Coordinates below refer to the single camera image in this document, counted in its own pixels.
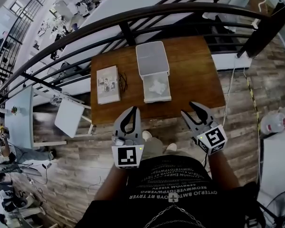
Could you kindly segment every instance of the black t-shirt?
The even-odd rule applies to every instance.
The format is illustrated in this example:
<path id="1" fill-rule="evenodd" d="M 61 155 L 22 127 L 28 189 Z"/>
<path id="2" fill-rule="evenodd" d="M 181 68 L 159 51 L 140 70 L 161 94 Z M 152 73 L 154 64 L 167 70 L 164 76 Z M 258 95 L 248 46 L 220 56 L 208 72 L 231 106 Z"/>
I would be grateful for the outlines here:
<path id="1" fill-rule="evenodd" d="M 93 201 L 76 227 L 244 227 L 260 212 L 253 200 L 245 188 L 219 190 L 199 161 L 165 155 L 142 161 L 123 197 Z"/>

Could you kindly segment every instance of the white stool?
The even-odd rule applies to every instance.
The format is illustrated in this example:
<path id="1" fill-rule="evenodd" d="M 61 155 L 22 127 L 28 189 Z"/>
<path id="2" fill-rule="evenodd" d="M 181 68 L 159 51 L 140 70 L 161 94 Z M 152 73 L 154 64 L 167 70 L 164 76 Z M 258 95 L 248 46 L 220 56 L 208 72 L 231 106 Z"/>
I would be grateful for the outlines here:
<path id="1" fill-rule="evenodd" d="M 80 104 L 71 99 L 62 99 L 56 115 L 55 125 L 71 138 L 92 136 L 92 121 L 87 117 L 82 116 L 85 108 L 91 109 L 90 106 Z M 91 126 L 87 133 L 76 134 L 81 118 L 88 121 Z"/>

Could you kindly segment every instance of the pants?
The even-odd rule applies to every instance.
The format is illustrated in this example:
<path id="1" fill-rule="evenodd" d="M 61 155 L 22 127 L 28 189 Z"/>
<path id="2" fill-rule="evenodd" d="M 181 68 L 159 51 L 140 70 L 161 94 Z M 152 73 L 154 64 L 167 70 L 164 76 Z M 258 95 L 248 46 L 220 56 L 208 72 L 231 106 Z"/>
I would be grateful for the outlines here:
<path id="1" fill-rule="evenodd" d="M 162 156 L 162 155 L 181 155 L 181 156 L 188 156 L 191 157 L 189 154 L 187 154 L 184 151 L 171 151 L 167 150 L 165 153 L 163 153 L 163 144 L 162 141 L 160 141 L 157 138 L 150 138 L 146 141 L 142 153 L 142 161 L 150 158 L 154 158 L 157 156 Z"/>
<path id="2" fill-rule="evenodd" d="M 51 161 L 54 156 L 50 152 L 45 152 L 45 147 L 40 147 L 38 150 L 20 148 L 15 146 L 16 152 L 16 163 L 12 164 L 3 164 L 4 168 L 2 169 L 4 172 L 22 172 L 21 166 L 18 164 L 22 164 L 25 161 L 35 160 L 35 161 Z"/>
<path id="3" fill-rule="evenodd" d="M 229 4 L 234 6 L 246 7 L 249 0 L 219 0 L 218 3 Z M 219 13 L 205 13 L 206 17 L 215 20 L 215 16 Z M 237 23 L 238 15 L 234 14 L 224 14 L 221 17 L 222 22 Z"/>

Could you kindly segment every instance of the brown tabletop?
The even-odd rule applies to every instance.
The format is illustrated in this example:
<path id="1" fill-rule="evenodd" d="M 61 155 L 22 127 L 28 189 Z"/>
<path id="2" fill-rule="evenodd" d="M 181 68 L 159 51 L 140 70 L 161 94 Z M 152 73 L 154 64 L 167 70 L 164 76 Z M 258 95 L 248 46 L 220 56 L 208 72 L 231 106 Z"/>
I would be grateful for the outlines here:
<path id="1" fill-rule="evenodd" d="M 141 118 L 171 118 L 181 116 L 181 109 L 192 112 L 189 101 L 209 108 L 225 105 L 225 99 L 211 53 L 203 37 L 163 40 L 170 66 L 172 100 L 146 104 L 143 81 L 138 73 L 135 46 L 117 49 L 92 58 L 91 111 L 92 123 L 113 123 L 127 108 L 137 106 Z M 121 101 L 98 104 L 96 71 L 116 65 L 119 74 L 126 74 L 128 89 L 120 91 Z"/>

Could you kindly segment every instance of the person's arm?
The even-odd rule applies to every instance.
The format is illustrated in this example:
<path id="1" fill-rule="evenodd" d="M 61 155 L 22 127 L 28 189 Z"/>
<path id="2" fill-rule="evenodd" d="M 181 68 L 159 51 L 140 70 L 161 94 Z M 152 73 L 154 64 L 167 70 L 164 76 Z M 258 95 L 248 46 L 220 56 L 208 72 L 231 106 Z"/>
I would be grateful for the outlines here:
<path id="1" fill-rule="evenodd" d="M 212 179 L 223 190 L 239 187 L 239 182 L 229 166 L 223 151 L 218 151 L 208 157 Z"/>
<path id="2" fill-rule="evenodd" d="M 8 138 L 9 138 L 9 135 L 5 134 L 4 147 L 1 149 L 2 155 L 4 157 L 8 157 L 10 155 L 10 146 L 9 146 L 8 141 L 7 141 Z"/>
<path id="3" fill-rule="evenodd" d="M 126 187 L 128 172 L 113 165 L 109 175 L 96 193 L 94 200 L 113 200 L 117 198 Z"/>

